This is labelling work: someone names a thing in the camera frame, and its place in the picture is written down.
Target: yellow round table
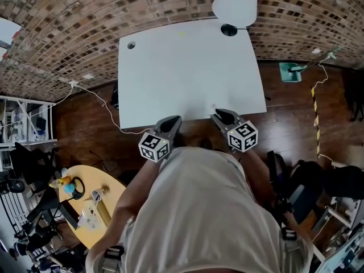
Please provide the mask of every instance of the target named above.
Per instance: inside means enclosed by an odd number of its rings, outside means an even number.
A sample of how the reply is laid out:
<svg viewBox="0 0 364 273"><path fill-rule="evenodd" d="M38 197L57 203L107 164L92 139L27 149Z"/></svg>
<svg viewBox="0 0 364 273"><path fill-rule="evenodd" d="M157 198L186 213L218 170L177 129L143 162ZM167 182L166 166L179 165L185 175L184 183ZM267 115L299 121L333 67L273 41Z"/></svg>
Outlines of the yellow round table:
<svg viewBox="0 0 364 273"><path fill-rule="evenodd" d="M108 193L102 198L103 203L106 206L107 212L110 216L113 215L113 211L116 206L116 202L120 198L120 195L124 192L125 187L117 179L113 178L109 174L90 166L73 166L67 170L66 175L73 177L79 177L85 185L85 194L79 200L70 200L69 203L75 209L75 211L81 215L82 209L85 208L84 200L91 197L91 191L106 187ZM81 184L77 184L76 189L82 191ZM59 189L59 201L70 199L71 196L66 194L63 189ZM89 230L86 226L78 227L76 230L69 225L76 237L88 248L91 247L104 235L106 229L99 228L96 230Z"/></svg>

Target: metal shelving rack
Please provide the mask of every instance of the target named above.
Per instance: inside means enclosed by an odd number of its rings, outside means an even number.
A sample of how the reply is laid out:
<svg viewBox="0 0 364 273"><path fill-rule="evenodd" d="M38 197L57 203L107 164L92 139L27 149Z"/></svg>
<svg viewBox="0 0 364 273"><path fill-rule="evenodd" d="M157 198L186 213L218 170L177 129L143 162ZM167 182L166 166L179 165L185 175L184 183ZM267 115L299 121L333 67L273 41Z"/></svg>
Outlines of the metal shelving rack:
<svg viewBox="0 0 364 273"><path fill-rule="evenodd" d="M52 107L55 103L0 96L0 172L12 169L10 151L24 146L56 142Z"/></svg>

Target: white t-shirt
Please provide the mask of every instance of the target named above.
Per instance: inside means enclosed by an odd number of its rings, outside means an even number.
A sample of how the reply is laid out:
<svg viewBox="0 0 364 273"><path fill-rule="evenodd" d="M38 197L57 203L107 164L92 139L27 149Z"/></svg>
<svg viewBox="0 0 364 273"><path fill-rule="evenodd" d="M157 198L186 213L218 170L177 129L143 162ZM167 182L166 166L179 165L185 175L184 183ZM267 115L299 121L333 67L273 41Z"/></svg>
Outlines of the white t-shirt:
<svg viewBox="0 0 364 273"><path fill-rule="evenodd" d="M308 272L312 259L312 245L300 238L282 239L277 222L255 202L241 165L231 155L190 147L175 149L163 163L120 244L125 273L206 268Z"/></svg>

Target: plastic bottle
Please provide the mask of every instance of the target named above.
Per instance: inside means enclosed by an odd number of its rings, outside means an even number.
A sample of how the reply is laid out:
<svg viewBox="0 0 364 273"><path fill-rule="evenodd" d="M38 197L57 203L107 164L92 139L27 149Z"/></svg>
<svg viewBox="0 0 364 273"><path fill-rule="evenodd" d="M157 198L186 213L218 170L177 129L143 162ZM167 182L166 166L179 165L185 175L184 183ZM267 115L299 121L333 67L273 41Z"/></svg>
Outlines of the plastic bottle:
<svg viewBox="0 0 364 273"><path fill-rule="evenodd" d="M53 180L52 183L49 184L49 186L52 188L60 188L63 185L67 185L67 184L71 183L71 181L72 181L71 177L66 176L61 179Z"/></svg>

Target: white table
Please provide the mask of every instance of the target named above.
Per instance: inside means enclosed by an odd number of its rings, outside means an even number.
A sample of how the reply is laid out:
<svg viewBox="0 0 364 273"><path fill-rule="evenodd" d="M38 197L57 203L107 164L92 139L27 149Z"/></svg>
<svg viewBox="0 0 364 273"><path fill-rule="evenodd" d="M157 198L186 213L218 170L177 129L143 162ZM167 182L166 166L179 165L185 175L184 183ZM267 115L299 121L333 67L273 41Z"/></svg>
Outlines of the white table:
<svg viewBox="0 0 364 273"><path fill-rule="evenodd" d="M214 107L266 112L257 60L246 30L221 33L218 19L162 26L120 39L122 129L180 115L209 118ZM128 49L134 42L135 47Z"/></svg>

